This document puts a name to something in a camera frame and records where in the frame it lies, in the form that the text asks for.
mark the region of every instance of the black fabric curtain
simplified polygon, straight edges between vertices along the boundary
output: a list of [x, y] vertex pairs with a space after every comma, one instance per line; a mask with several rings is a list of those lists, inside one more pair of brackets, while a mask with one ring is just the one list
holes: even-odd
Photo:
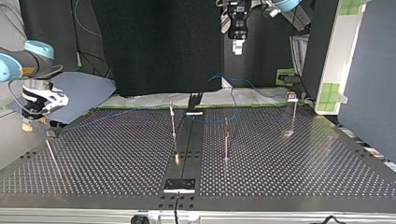
[[121, 96], [217, 91], [222, 71], [215, 1], [92, 0]]

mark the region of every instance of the green tape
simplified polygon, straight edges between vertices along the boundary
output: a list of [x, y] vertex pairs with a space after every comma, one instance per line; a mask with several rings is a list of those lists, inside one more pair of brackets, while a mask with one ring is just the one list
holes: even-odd
[[277, 86], [293, 86], [292, 83], [285, 84], [284, 81], [279, 79], [280, 76], [294, 77], [295, 76], [294, 68], [277, 69], [277, 71], [276, 71], [276, 82], [275, 82], [275, 84]]
[[358, 15], [362, 0], [342, 0], [339, 15]]
[[323, 83], [318, 102], [318, 111], [334, 111], [340, 97], [339, 89], [340, 84], [338, 83]]

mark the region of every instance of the metal pin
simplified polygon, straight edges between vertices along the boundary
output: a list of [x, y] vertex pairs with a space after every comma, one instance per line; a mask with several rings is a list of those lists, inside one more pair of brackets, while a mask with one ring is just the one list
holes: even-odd
[[296, 118], [297, 103], [297, 101], [294, 103], [293, 120]]
[[50, 141], [48, 139], [46, 140], [46, 143], [47, 143], [47, 148], [49, 149], [50, 156], [52, 157], [53, 160], [56, 161], [55, 155], [53, 154], [53, 151], [52, 151], [52, 147], [50, 146]]
[[225, 143], [224, 143], [224, 155], [225, 155], [225, 161], [228, 160], [228, 138], [230, 136], [230, 127], [228, 123], [228, 119], [225, 119]]
[[171, 101], [169, 104], [169, 109], [171, 112], [171, 119], [172, 119], [172, 136], [176, 137], [176, 129], [175, 129], [175, 112], [173, 110], [173, 102]]

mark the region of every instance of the vertical metal post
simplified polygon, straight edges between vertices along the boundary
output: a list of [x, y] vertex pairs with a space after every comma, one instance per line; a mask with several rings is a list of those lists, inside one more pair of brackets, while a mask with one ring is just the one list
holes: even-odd
[[56, 161], [55, 155], [53, 154], [53, 151], [52, 151], [52, 147], [50, 146], [50, 141], [48, 139], [46, 139], [46, 143], [47, 143], [47, 147], [49, 149], [50, 156], [52, 157], [53, 160]]

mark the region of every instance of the black cable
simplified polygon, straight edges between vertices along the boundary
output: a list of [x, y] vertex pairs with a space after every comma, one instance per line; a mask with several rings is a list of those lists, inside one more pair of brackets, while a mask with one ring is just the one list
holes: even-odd
[[5, 118], [6, 116], [8, 116], [8, 115], [10, 115], [10, 114], [13, 114], [13, 113], [15, 113], [15, 111], [11, 111], [11, 112], [9, 112], [9, 113], [6, 113], [5, 115], [2, 115], [2, 116], [0, 117], [0, 119], [3, 119], [3, 118]]
[[178, 204], [178, 195], [177, 195], [176, 206], [175, 206], [175, 210], [174, 210], [174, 214], [175, 214], [175, 224], [178, 224], [177, 204]]
[[103, 59], [103, 58], [101, 58], [101, 57], [98, 57], [98, 56], [96, 56], [96, 55], [90, 54], [90, 53], [88, 53], [88, 52], [81, 51], [81, 50], [79, 50], [78, 52], [81, 53], [82, 55], [86, 55], [86, 56], [93, 57], [93, 58], [95, 58], [95, 59], [97, 59], [97, 60], [99, 60], [99, 61], [105, 63], [106, 66], [107, 66], [106, 77], [108, 77], [108, 75], [110, 74], [111, 68], [110, 68], [110, 66], [108, 66], [108, 64], [107, 64], [107, 62], [106, 62], [105, 59]]
[[338, 224], [347, 224], [346, 222], [342, 222], [342, 221], [339, 221], [336, 217], [334, 217], [334, 216], [329, 216], [329, 217], [326, 217], [322, 222], [320, 222], [320, 223], [317, 223], [317, 222], [313, 222], [313, 223], [310, 223], [310, 224], [327, 224], [327, 223], [329, 223], [329, 221], [330, 220], [334, 220], [336, 223], [338, 223]]
[[303, 78], [300, 75], [300, 72], [297, 69], [297, 60], [296, 60], [296, 55], [294, 55], [294, 41], [293, 41], [293, 36], [294, 36], [294, 22], [296, 19], [296, 14], [297, 14], [297, 8], [294, 9], [294, 13], [293, 13], [293, 20], [291, 23], [291, 41], [290, 41], [290, 46], [291, 46], [291, 58], [294, 60], [294, 64], [296, 66], [296, 74], [297, 77], [300, 79], [301, 85], [304, 88], [304, 91], [306, 92], [306, 95], [308, 96], [309, 100], [312, 102], [312, 104], [314, 104], [314, 106], [316, 106], [315, 100], [312, 99], [311, 95], [309, 94], [308, 90], [305, 87], [305, 84], [303, 83]]
[[93, 63], [87, 58], [87, 56], [85, 56], [85, 54], [84, 53], [80, 53], [81, 54], [81, 56], [88, 62], [88, 64], [92, 67], [92, 73], [95, 75], [95, 71], [102, 77], [103, 75], [102, 75], [102, 73], [100, 73], [97, 69], [96, 69], [96, 67], [95, 67], [95, 65], [93, 65]]

